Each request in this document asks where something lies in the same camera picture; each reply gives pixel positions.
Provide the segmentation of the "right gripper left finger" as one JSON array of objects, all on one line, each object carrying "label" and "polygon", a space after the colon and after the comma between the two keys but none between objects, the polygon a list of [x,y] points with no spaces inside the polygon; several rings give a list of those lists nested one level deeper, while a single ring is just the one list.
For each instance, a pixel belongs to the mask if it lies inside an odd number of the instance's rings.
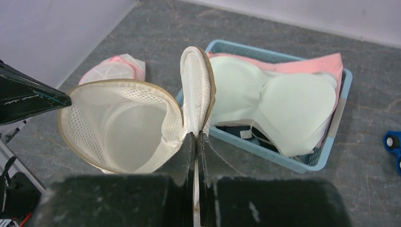
[{"label": "right gripper left finger", "polygon": [[152,174],[77,175],[42,195],[34,227],[192,227],[195,136]]}]

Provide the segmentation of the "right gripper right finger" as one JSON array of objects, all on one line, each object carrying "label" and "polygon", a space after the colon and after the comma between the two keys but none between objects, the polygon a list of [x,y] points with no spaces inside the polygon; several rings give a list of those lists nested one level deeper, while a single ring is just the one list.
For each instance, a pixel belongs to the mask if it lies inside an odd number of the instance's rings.
[{"label": "right gripper right finger", "polygon": [[203,227],[349,227],[337,188],[327,180],[239,176],[208,136],[197,139]]}]

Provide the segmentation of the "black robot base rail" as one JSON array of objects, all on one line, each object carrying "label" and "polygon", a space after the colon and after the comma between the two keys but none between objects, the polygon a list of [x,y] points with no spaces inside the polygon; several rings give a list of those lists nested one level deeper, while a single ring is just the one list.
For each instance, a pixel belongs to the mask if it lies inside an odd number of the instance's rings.
[{"label": "black robot base rail", "polygon": [[16,161],[11,157],[0,175],[0,225],[2,227],[23,227],[33,216],[41,193],[23,172],[9,175]]}]

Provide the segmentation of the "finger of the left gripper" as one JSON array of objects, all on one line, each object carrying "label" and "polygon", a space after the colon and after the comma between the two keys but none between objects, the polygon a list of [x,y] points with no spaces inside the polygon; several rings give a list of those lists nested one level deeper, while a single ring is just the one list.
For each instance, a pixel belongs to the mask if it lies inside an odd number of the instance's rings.
[{"label": "finger of the left gripper", "polygon": [[0,62],[1,126],[71,105],[67,94]]}]

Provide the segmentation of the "blue toy car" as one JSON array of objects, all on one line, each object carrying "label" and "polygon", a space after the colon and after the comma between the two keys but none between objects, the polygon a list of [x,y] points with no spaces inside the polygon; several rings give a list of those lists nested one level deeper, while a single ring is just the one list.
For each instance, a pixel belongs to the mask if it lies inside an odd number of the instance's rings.
[{"label": "blue toy car", "polygon": [[396,156],[395,167],[401,175],[401,132],[387,131],[383,137],[383,145],[387,152]]}]

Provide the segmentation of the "white mesh laundry bag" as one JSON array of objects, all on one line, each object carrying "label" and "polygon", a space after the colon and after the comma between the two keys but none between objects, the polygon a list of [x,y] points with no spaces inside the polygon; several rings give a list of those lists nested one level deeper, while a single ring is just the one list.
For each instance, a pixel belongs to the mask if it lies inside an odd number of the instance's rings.
[{"label": "white mesh laundry bag", "polygon": [[136,79],[145,81],[145,62],[133,58],[129,54],[116,55],[94,66],[85,73],[79,85],[108,79]]}]

